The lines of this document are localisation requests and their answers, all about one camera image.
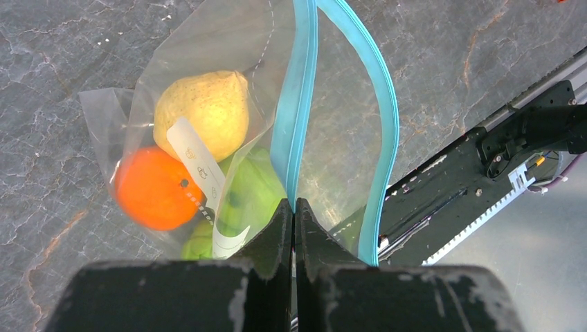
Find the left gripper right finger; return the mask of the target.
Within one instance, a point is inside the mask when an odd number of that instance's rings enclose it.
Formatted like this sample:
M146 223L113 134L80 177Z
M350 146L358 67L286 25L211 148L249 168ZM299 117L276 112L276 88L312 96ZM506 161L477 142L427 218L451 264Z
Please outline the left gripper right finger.
M504 284L480 266L372 267L298 199L299 331L523 331Z

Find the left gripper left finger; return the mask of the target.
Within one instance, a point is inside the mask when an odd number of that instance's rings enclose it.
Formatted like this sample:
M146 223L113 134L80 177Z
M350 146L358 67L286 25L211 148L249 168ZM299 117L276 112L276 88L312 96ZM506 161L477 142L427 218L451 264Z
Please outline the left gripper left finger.
M288 331L291 236L287 200L232 257L99 261L66 287L47 331Z

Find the green apple toy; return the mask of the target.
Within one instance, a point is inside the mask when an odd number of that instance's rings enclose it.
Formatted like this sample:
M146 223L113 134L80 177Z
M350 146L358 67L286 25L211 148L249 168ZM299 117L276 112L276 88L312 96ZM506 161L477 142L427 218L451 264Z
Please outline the green apple toy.
M270 222L285 189L270 161L269 151L252 148L234 169L232 181L220 207L217 226L220 234L236 237L246 231L253 238Z

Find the orange fruit toy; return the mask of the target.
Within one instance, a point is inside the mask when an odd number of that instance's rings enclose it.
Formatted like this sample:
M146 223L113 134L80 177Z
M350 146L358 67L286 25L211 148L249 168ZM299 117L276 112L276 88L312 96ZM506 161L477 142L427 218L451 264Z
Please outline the orange fruit toy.
M133 221L157 231L189 222L206 202L186 167L157 146L140 148L122 160L114 196Z

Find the clear zip top bag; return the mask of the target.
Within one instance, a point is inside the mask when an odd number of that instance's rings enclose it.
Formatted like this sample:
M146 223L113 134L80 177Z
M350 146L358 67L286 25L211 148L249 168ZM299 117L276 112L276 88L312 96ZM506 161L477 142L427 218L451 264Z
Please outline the clear zip top bag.
M399 112L386 62L346 1L204 1L154 51L133 89L81 92L93 148L114 199L122 160L140 148L159 147L154 112L163 92L177 80L215 71L240 72L249 83L244 143L217 162L180 117L167 139L206 202L170 231L146 228L125 213L128 218L166 258L181 259L183 245L202 221L213 224L212 259L234 255L254 237L246 240L246 231L220 234L220 207L234 169L252 148L262 147L285 189L282 200L294 212L298 199L307 200L339 244L376 265Z

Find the yellow lemon toy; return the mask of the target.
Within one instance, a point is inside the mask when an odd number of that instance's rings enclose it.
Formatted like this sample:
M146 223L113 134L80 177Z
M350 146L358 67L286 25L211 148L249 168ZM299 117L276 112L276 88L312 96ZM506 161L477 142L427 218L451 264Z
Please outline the yellow lemon toy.
M248 85L237 71L215 71L172 83L156 104L154 142L178 159L167 130L184 117L217 162L228 158L244 143L249 128Z

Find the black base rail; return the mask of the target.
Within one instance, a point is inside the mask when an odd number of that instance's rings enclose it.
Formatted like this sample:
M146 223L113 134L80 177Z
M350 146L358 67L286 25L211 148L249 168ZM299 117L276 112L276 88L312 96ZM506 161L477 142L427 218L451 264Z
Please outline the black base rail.
M478 142L518 111L576 104L586 105L586 82L577 78L534 91L520 107L500 110L388 188L377 227L377 261L422 265L512 189L508 174L521 163L527 165L527 177L535 177L526 191L544 192L545 183L555 179L566 151L531 152L491 179L485 176Z

